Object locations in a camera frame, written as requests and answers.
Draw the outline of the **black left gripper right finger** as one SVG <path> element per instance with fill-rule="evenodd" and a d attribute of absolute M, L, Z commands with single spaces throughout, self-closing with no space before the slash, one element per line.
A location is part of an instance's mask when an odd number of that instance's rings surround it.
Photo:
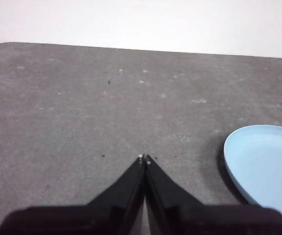
<path fill-rule="evenodd" d="M 255 205 L 205 205 L 145 157 L 146 200 L 163 235 L 282 235 L 282 214 Z"/>

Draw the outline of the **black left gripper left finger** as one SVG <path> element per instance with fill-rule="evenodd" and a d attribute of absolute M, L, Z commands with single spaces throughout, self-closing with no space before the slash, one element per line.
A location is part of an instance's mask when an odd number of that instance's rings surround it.
<path fill-rule="evenodd" d="M 0 225 L 0 235 L 128 235 L 144 200 L 144 175 L 140 156 L 91 202 L 13 211 Z"/>

